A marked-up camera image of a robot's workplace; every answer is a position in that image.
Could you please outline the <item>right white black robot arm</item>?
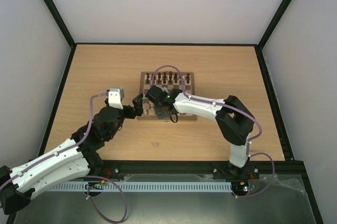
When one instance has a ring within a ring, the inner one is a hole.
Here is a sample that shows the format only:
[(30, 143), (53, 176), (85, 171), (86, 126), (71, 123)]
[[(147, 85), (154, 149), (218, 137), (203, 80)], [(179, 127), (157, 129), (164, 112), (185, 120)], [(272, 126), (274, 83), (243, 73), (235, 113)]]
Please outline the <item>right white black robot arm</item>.
[(145, 97), (154, 105), (158, 118), (193, 114), (215, 121), (224, 139), (230, 143), (229, 164), (225, 172), (237, 178), (247, 173), (249, 136), (255, 118), (237, 97), (210, 99), (180, 89), (167, 92), (157, 86), (152, 86)]

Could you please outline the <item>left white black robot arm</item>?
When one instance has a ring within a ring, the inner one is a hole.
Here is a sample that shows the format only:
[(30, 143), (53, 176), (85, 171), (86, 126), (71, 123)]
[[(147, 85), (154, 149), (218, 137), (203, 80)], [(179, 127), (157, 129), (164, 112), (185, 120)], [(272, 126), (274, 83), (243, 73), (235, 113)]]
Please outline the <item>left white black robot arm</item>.
[(1, 209), (11, 215), (29, 205), (32, 199), (50, 188), (87, 175), (97, 175), (103, 161), (96, 152), (104, 147), (122, 128), (126, 119), (134, 119), (143, 112), (143, 94), (122, 105), (119, 92), (112, 89), (102, 93), (105, 107), (93, 113), (90, 98), (90, 116), (86, 125), (51, 151), (23, 165), (10, 168), (1, 166)]

